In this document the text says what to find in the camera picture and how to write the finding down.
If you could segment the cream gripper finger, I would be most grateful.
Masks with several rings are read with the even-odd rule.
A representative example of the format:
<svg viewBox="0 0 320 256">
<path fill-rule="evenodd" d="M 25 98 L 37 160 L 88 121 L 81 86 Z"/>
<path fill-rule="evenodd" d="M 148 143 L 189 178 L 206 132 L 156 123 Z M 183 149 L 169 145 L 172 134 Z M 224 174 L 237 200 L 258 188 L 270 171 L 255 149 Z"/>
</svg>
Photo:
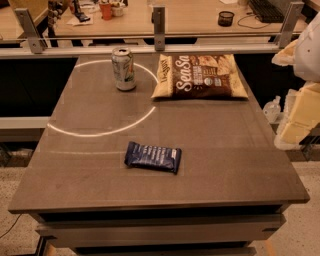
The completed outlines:
<svg viewBox="0 0 320 256">
<path fill-rule="evenodd" d="M 278 149 L 294 149 L 319 123 L 320 84 L 306 82 L 299 90 L 290 89 L 274 144 Z"/>
<path fill-rule="evenodd" d="M 284 49 L 274 55 L 271 62 L 278 66 L 288 66 L 295 63 L 294 52 L 298 40 L 290 42 Z"/>
</svg>

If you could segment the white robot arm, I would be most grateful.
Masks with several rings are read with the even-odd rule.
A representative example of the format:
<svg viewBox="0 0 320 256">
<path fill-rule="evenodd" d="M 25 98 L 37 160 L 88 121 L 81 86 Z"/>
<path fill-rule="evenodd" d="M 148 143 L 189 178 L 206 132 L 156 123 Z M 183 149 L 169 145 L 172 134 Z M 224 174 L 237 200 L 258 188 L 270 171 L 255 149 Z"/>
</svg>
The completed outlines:
<svg viewBox="0 0 320 256">
<path fill-rule="evenodd" d="M 297 40 L 274 55 L 272 63 L 291 65 L 294 75 L 305 81 L 286 98 L 284 117 L 274 140 L 278 149 L 290 150 L 320 123 L 320 13 Z"/>
</svg>

